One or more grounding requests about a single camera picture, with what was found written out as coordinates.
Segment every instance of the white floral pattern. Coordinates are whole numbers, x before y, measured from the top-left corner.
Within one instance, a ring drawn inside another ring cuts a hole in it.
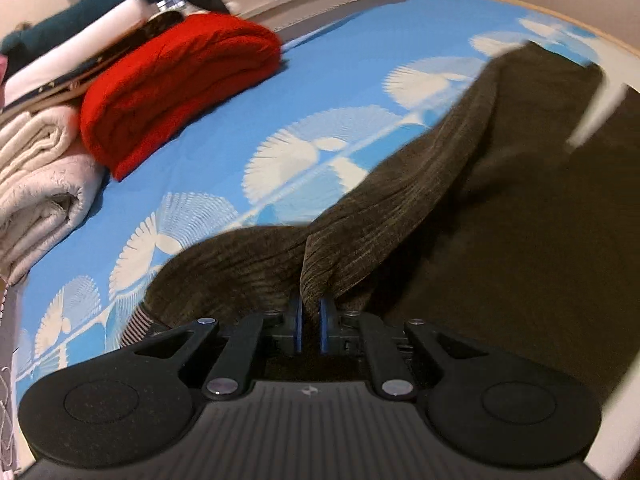
[[[34,356],[40,357],[51,348],[62,331],[62,306],[64,301],[64,288],[55,295],[49,307],[40,321],[40,327],[36,332],[34,344]]]
[[[568,25],[567,22],[539,12],[531,12],[524,18],[519,18],[518,22],[542,38],[553,38],[562,34]]]
[[[450,104],[476,78],[484,63],[475,57],[428,57],[393,70],[383,88],[408,110]]]
[[[321,152],[339,152],[398,122],[379,106],[335,108],[286,126],[265,140],[244,170],[242,188],[252,204],[314,167]]]
[[[153,212],[136,228],[124,246],[115,267],[109,276],[109,299],[116,293],[127,290],[146,275],[156,250],[158,230],[156,213]]]
[[[109,317],[105,326],[106,342],[105,351],[111,352],[120,348],[120,337],[127,325],[127,321],[133,315],[134,310],[144,298],[145,290],[151,280],[139,282],[133,290],[125,294],[119,294],[111,306]]]
[[[229,200],[206,193],[168,193],[157,211],[156,246],[176,254],[222,229],[238,216]]]
[[[18,348],[16,354],[16,368],[18,375],[25,373],[31,366],[33,359],[33,341],[29,332],[21,328],[18,333]]]
[[[520,48],[531,36],[523,32],[490,32],[471,38],[471,46],[489,57],[506,54],[510,50]]]
[[[46,356],[44,356],[38,365],[33,369],[33,380],[37,381],[42,377],[49,375],[56,370],[60,370],[62,368],[61,361],[66,361],[66,356],[64,359],[61,359],[62,353],[65,352],[64,347],[57,347],[53,351],[49,352]]]
[[[95,317],[102,309],[98,286],[89,276],[78,276],[61,290],[62,331],[72,332]]]
[[[367,170],[363,170],[346,156],[334,158],[330,165],[340,178],[340,184],[342,184],[345,193],[350,192],[369,174]]]

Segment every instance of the wooden bed frame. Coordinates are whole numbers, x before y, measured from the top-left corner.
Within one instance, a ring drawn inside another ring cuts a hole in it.
[[[283,0],[275,6],[265,6],[262,9],[254,9],[246,13],[245,17],[278,31],[292,27],[310,18],[320,16],[332,9],[337,9],[339,6],[357,1],[359,0]],[[604,38],[620,49],[640,59],[640,50],[629,46],[610,34],[569,16],[518,0],[496,1],[518,5],[573,23],[578,27]],[[20,312],[17,311],[20,302],[17,301],[16,288],[17,287],[10,287],[8,290],[5,290],[4,282],[0,280],[0,300],[4,307],[4,313],[2,319],[0,319],[0,368],[12,366],[12,353],[15,350],[18,319],[20,318]],[[640,404],[637,402],[637,399],[640,399],[640,355],[632,368],[634,368],[634,370],[629,370],[623,383],[620,384],[619,388],[609,399],[605,407],[605,417],[600,434],[598,434],[598,438],[587,458],[588,463],[597,462],[598,464],[603,463],[603,461],[606,462],[607,458],[610,459],[610,462],[613,460],[612,463],[609,463],[604,468],[602,466],[597,467],[599,472],[609,479],[618,478],[633,461],[635,453],[629,450],[623,454],[623,456],[612,457],[612,450],[619,449],[620,443],[633,441],[634,438],[638,440],[636,451],[638,450],[638,446],[640,446],[640,439],[638,439],[637,435],[620,434],[620,423],[626,418],[628,410],[633,410],[634,416],[640,418]],[[636,460],[636,464],[631,465],[629,471],[639,467],[638,462],[640,462],[640,460]]]

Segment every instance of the brown cloth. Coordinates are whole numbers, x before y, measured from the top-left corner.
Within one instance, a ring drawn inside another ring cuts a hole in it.
[[[622,132],[636,108],[625,103],[627,115],[574,154],[565,147],[601,77],[535,44],[492,60],[436,127],[311,224],[226,232],[178,254],[149,286],[146,311],[169,326],[233,322],[283,308],[299,289],[313,322],[331,294],[339,308],[425,317],[608,394],[638,350],[628,332],[640,313],[638,262],[615,238],[637,231],[636,195],[620,190],[629,216],[614,211],[625,170],[601,152],[620,146],[631,186],[637,153],[621,144],[635,131],[607,129]]]

